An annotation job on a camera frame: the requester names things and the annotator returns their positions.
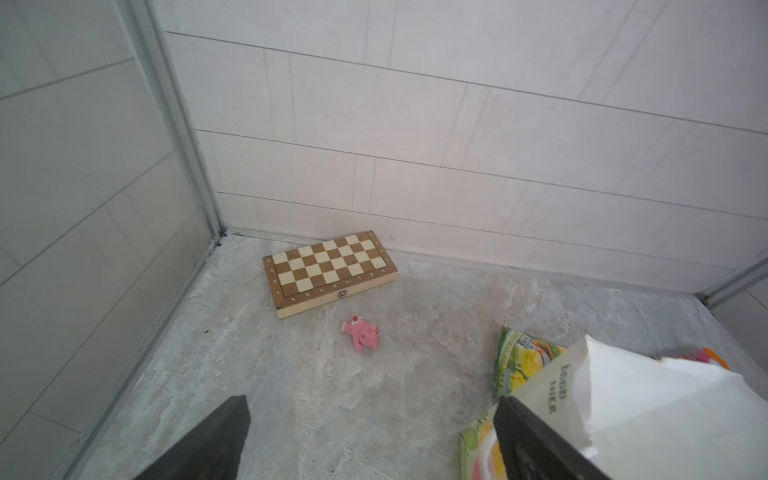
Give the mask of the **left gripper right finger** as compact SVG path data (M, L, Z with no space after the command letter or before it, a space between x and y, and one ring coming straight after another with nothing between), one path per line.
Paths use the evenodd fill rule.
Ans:
M493 425L508 479L609 479L516 397L500 400Z

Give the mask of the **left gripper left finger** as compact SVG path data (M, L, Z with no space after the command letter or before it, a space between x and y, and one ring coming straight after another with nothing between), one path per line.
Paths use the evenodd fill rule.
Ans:
M247 397L231 396L135 479L236 479L250 423Z

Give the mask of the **spring green Fox's candy bag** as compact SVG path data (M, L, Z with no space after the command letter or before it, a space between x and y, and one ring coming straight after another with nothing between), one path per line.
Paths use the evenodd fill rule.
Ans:
M510 395L565 351L555 343L503 327L494 362L493 397Z

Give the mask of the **orange Fox's candy bag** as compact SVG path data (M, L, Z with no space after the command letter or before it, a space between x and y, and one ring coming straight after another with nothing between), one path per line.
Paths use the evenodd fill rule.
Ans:
M686 353L680 355L679 358L712 365L719 365L722 368L729 370L728 364L709 348L703 348L695 352Z

